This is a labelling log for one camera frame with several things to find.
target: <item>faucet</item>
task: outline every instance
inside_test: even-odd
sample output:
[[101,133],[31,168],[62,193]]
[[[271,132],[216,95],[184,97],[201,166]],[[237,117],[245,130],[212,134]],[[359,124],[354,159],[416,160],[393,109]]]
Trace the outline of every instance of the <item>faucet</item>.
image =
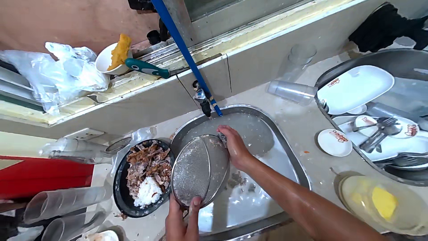
[[202,108],[202,112],[207,116],[211,117],[211,106],[208,101],[204,90],[199,86],[197,80],[195,80],[192,84],[193,89],[196,91],[195,95],[193,95],[193,99],[199,102]]

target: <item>sponge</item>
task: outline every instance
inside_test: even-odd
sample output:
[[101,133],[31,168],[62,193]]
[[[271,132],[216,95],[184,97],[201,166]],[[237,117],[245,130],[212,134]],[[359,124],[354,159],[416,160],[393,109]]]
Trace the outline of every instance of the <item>sponge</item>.
[[378,213],[387,221],[391,221],[391,217],[397,208],[397,198],[386,190],[375,187],[372,193],[372,201]]
[[107,68],[107,71],[112,70],[121,64],[125,64],[125,60],[128,58],[131,41],[131,38],[126,34],[120,34],[119,42],[117,42],[116,47],[111,51],[111,65]]

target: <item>electrical outlet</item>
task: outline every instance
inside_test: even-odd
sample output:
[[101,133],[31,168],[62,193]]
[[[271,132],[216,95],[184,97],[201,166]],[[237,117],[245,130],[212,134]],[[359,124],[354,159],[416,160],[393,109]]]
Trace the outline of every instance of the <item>electrical outlet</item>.
[[90,128],[81,129],[64,137],[69,139],[90,140],[104,134],[104,131],[94,130]]

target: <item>hand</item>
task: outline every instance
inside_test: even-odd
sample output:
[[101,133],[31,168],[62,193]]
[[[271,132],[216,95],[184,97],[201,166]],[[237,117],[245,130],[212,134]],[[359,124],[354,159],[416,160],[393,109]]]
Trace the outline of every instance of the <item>hand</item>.
[[165,219],[167,241],[199,240],[198,214],[202,202],[201,197],[194,197],[189,208],[189,224],[183,221],[183,211],[173,194],[169,196],[169,213]]
[[241,135],[230,126],[220,125],[217,128],[218,132],[223,133],[227,138],[227,149],[230,153],[230,161],[241,171],[245,171],[245,166],[249,160],[254,159],[250,154]]

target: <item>black plate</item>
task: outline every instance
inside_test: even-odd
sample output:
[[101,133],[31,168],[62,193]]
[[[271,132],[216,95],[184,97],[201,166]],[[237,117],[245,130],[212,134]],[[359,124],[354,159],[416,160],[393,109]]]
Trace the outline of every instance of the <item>black plate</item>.
[[[169,149],[167,143],[157,139],[145,140],[138,143],[137,145],[142,144],[146,148],[151,146],[153,141],[157,141],[158,146],[162,147],[164,150]],[[160,196],[159,200],[156,203],[152,203],[145,208],[135,207],[134,199],[131,195],[129,195],[129,188],[126,186],[126,184],[128,183],[128,181],[126,180],[126,176],[128,176],[128,168],[130,167],[129,162],[126,161],[126,157],[130,153],[131,151],[129,150],[127,154],[123,157],[122,161],[119,164],[119,167],[116,170],[116,175],[114,177],[113,182],[113,197],[117,207],[123,214],[127,215],[128,217],[144,217],[154,212],[166,200],[168,200],[169,194],[171,193],[171,182],[169,182],[168,188]],[[174,165],[175,159],[174,154],[171,150],[169,151],[168,156],[171,158],[172,167]]]

